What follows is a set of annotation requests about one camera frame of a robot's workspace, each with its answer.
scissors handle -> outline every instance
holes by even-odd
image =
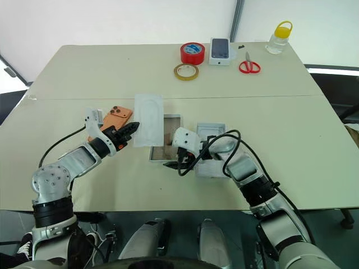
[[[252,62],[252,61],[243,61],[241,62],[240,66],[238,67],[239,70],[244,73],[244,74],[249,74],[249,73],[259,73],[260,71],[260,66],[259,64],[257,64],[256,62]]]

plastic bottle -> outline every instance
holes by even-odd
[[[291,28],[281,26],[283,24],[290,24]],[[288,43],[289,35],[291,34],[292,29],[293,24],[290,21],[282,21],[275,29],[268,44],[265,46],[268,52],[271,54],[282,53]]]

red tape roll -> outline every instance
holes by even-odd
[[[190,42],[181,46],[182,63],[200,64],[204,61],[204,46],[200,43]]]

orange phone case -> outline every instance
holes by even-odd
[[[103,125],[100,128],[101,131],[107,129],[110,126],[114,126],[116,130],[120,129],[126,124],[128,119],[132,116],[132,110],[123,108],[122,106],[115,105],[109,113],[103,118]]]

yellow tape roll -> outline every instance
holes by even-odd
[[[181,76],[181,75],[178,73],[178,71],[180,71],[181,68],[183,68],[184,66],[190,66],[190,67],[192,67],[192,68],[195,70],[194,75],[188,76],[188,77]],[[185,80],[185,81],[194,80],[196,77],[198,77],[198,74],[199,74],[198,67],[194,66],[193,64],[189,64],[189,63],[181,63],[181,64],[179,64],[178,66],[176,66],[176,67],[174,68],[173,72],[174,72],[174,75],[176,76],[176,78],[178,78],[179,80]]]

